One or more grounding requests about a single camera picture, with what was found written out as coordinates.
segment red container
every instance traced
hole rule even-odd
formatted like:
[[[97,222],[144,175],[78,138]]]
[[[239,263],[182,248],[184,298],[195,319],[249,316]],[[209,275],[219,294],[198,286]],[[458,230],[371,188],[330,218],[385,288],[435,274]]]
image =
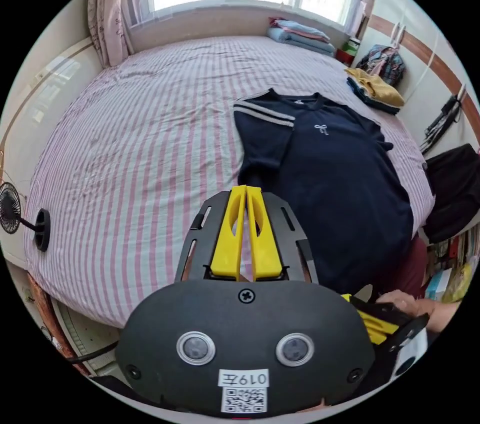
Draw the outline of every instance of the red container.
[[[347,54],[341,49],[337,49],[335,58],[342,64],[345,64],[347,67],[350,67],[355,57],[353,55]]]

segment wooden trim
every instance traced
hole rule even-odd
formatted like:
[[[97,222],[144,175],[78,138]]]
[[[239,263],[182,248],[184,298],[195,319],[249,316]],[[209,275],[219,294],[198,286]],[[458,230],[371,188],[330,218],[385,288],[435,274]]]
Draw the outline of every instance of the wooden trim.
[[[372,15],[368,22],[368,27],[390,37],[394,24],[382,17]],[[428,65],[433,52],[422,41],[412,34],[405,32],[400,45],[418,57],[425,65]],[[430,69],[446,85],[452,94],[456,94],[460,90],[462,83],[437,54],[433,54]],[[465,93],[465,96],[462,99],[462,110],[473,129],[476,139],[480,142],[480,110],[475,107],[475,103],[468,93]]]
[[[55,67],[52,70],[47,72],[42,77],[42,79],[37,83],[37,85],[35,85],[35,87],[28,93],[28,95],[24,98],[22,103],[18,106],[18,109],[14,113],[14,115],[12,117],[12,120],[8,124],[8,127],[6,128],[5,133],[3,134],[3,137],[2,137],[1,142],[0,142],[0,182],[3,181],[3,176],[4,176],[5,142],[7,141],[7,136],[9,134],[10,130],[12,129],[12,126],[13,126],[15,120],[20,115],[20,112],[25,107],[27,102],[30,100],[30,97],[38,90],[40,85],[42,85],[45,82],[45,80],[47,80],[56,70],[58,70],[62,65],[64,65],[65,62],[68,59],[71,59],[71,58],[75,57],[75,55],[78,55],[80,52],[83,52],[84,50],[88,49],[92,45],[93,45],[93,43],[87,44],[84,47],[82,47],[81,49],[77,50],[76,52],[73,52],[73,54],[68,55],[67,57],[64,57],[63,60],[59,64],[55,65]]]
[[[35,279],[27,274],[28,281],[30,283],[30,290],[32,297],[35,300],[36,308],[40,313],[40,317],[45,324],[45,327],[48,329],[50,335],[57,341],[57,350],[60,354],[65,357],[77,357],[77,354],[72,349],[69,341],[67,340],[60,323],[55,316],[55,311],[50,301],[50,296],[36,283]],[[83,364],[74,364],[73,365],[81,374],[89,376],[90,372]]]
[[[378,15],[371,15],[370,20],[368,21],[368,27],[390,37],[390,35],[392,35],[392,30],[394,29],[394,24]]]

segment hanging clothes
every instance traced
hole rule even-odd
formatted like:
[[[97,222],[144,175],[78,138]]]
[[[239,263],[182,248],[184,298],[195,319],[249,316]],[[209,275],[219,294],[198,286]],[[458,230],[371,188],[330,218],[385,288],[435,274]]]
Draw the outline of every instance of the hanging clothes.
[[[435,206],[423,228],[430,243],[459,233],[480,209],[480,156],[470,144],[426,161]]]

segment yellow clothing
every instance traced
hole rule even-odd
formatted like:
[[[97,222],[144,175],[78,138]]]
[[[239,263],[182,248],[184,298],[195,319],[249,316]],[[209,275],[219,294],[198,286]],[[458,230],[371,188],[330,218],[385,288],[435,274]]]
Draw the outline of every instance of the yellow clothing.
[[[358,84],[365,89],[368,96],[378,102],[391,107],[403,107],[405,101],[398,91],[391,85],[386,84],[380,76],[369,75],[362,69],[345,69]]]

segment label sticker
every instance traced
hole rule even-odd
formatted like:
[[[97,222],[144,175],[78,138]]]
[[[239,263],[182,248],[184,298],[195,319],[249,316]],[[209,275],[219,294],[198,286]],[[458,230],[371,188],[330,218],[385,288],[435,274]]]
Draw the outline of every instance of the label sticker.
[[[220,369],[218,371],[219,387],[236,387],[236,388],[256,388],[268,387],[269,370],[253,369],[253,370],[231,370]]]
[[[266,387],[223,387],[221,411],[235,414],[266,412]]]

